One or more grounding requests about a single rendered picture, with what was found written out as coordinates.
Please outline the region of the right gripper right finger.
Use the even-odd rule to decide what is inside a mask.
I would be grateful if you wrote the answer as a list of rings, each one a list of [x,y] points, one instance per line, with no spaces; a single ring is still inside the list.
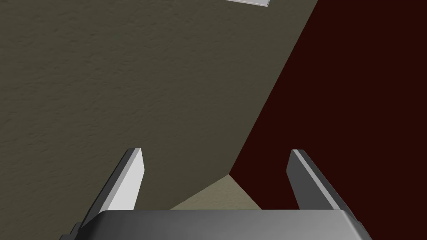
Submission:
[[[300,209],[343,210],[354,216],[304,150],[291,150],[286,174]]]

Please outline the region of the white flat panel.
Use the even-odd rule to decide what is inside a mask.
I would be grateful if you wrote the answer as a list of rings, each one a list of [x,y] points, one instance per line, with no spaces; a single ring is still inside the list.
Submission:
[[[270,2],[270,0],[226,0],[226,1],[257,5],[257,6],[263,6],[263,7],[268,7]]]

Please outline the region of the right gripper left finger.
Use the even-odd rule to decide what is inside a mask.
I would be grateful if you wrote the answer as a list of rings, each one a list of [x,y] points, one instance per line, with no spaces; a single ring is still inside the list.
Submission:
[[[142,150],[129,148],[84,217],[81,227],[107,210],[133,210],[144,176]]]

